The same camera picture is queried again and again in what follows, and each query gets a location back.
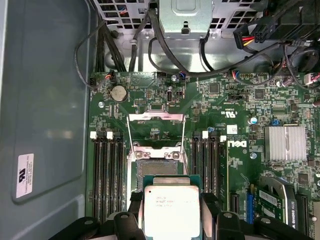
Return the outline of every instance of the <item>red wire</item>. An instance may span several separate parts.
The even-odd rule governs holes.
[[[252,40],[252,39],[255,39],[254,36],[248,36],[248,37],[243,37],[242,40],[243,41],[249,41],[249,40]]]

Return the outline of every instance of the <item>black capacitor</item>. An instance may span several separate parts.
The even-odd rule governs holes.
[[[315,100],[315,101],[312,103],[312,105],[313,105],[315,108],[320,107],[320,99]]]

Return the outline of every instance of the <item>blue connector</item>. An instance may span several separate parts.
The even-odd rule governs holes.
[[[246,194],[246,222],[253,224],[255,220],[255,196],[251,193]]]

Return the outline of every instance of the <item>chip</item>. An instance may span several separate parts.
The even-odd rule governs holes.
[[[305,94],[303,95],[304,100],[309,100],[310,99],[310,94]]]
[[[193,109],[193,114],[194,114],[194,115],[200,114],[200,109],[199,109],[199,108],[194,108],[194,109]]]
[[[307,185],[309,183],[308,174],[307,173],[299,173],[298,174],[298,183],[302,185]]]
[[[219,83],[214,82],[209,84],[209,92],[211,94],[218,94],[219,93]]]
[[[265,90],[264,89],[256,89],[254,91],[254,99],[257,99],[257,100],[265,99]]]

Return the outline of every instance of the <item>pcie slot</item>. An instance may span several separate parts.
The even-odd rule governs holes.
[[[239,195],[235,192],[230,193],[230,211],[239,214]]]
[[[252,193],[246,194],[246,222],[253,224],[255,219],[254,195]]]
[[[304,235],[309,236],[309,202],[308,196],[298,193],[296,196],[298,212],[298,229]]]
[[[201,134],[194,132],[191,142],[191,174],[201,175],[200,139]]]

